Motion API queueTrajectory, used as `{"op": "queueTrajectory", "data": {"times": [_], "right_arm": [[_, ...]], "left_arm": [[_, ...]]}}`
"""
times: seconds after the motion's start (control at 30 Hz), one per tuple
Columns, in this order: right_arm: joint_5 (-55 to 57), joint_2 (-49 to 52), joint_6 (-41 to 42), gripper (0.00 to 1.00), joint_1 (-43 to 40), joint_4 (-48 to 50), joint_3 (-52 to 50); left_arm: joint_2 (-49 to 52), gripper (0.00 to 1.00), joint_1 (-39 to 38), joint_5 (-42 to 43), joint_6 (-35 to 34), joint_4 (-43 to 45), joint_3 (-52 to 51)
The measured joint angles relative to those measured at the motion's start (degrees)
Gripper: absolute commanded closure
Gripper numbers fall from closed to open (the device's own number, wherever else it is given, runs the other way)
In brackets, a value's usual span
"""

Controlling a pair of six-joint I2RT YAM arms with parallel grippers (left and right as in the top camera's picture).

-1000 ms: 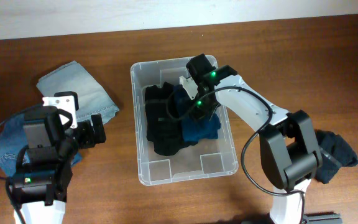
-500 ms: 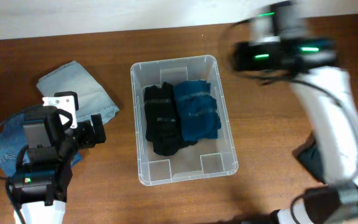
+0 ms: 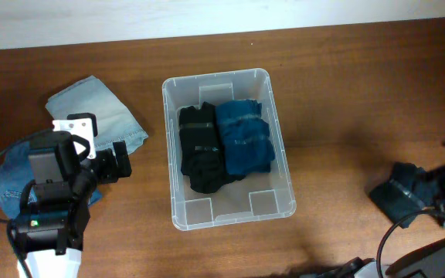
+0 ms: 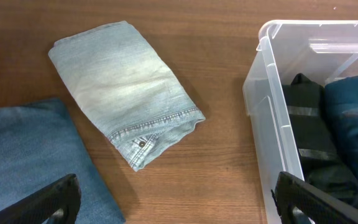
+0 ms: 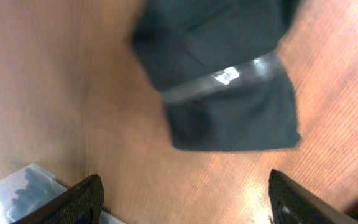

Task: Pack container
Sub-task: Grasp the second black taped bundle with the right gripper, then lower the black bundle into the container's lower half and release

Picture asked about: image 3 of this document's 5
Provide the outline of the teal blue garment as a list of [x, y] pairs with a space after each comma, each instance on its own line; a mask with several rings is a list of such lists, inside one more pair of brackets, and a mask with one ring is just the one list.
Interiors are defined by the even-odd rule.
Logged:
[[231, 100], [216, 107], [216, 124], [231, 175], [269, 173], [275, 159], [270, 126], [257, 100]]

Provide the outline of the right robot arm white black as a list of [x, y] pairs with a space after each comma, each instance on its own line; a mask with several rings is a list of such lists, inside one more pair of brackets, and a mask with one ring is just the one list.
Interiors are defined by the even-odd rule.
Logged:
[[412, 251], [390, 265], [381, 263], [384, 247], [395, 229], [407, 229], [417, 216], [429, 215], [445, 229], [445, 165], [426, 171], [414, 164], [396, 162], [387, 181], [374, 187], [369, 198], [392, 222], [376, 257], [356, 257], [318, 277], [445, 277], [445, 239]]

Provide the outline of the black garment with tape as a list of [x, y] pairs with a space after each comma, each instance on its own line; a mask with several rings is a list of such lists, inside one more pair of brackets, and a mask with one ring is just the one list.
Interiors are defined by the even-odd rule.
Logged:
[[181, 109], [178, 120], [182, 147], [181, 172], [189, 177], [190, 188], [212, 194], [222, 186], [244, 179], [226, 170], [224, 148], [216, 126], [216, 107], [203, 103]]

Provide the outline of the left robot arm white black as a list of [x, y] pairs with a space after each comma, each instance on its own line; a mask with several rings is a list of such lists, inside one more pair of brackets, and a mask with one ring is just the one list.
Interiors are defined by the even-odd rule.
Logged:
[[[82, 144], [85, 151], [76, 152]], [[19, 214], [8, 222], [8, 241], [21, 277], [76, 277], [89, 200], [98, 185], [131, 175], [123, 141], [89, 159], [90, 142], [67, 131], [46, 131], [30, 141], [34, 175], [22, 192]]]

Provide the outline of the light blue jeans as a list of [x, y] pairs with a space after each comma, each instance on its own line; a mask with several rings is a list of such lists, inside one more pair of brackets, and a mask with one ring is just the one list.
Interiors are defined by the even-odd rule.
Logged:
[[98, 151], [123, 141], [128, 154], [132, 154], [148, 138], [129, 109], [95, 76], [80, 80], [51, 96], [46, 109], [55, 120], [64, 120], [70, 114], [94, 114], [98, 130], [94, 143]]

